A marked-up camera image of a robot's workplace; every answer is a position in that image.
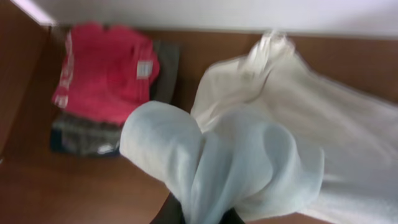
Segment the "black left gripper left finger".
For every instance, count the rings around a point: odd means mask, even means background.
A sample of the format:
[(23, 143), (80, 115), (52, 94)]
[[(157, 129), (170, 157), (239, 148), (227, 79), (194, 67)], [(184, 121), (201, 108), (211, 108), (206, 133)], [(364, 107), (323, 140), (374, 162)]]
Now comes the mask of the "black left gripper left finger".
[(185, 224), (181, 204), (172, 193), (169, 193), (150, 224)]

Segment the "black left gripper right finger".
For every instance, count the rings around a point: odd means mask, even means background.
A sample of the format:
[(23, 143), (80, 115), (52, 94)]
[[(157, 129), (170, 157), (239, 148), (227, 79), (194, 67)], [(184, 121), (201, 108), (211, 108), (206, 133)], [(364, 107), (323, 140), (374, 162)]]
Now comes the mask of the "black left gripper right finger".
[(245, 224), (234, 208), (229, 209), (222, 216), (219, 224)]

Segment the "white t-shirt black print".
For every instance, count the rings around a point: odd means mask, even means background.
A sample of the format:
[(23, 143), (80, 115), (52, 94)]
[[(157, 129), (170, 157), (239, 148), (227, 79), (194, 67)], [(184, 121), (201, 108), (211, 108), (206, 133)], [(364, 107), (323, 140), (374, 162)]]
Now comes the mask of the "white t-shirt black print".
[(397, 106), (317, 75), (278, 32), (209, 67), (190, 112), (138, 107), (119, 150), (167, 186), (186, 223), (228, 210), (397, 222)]

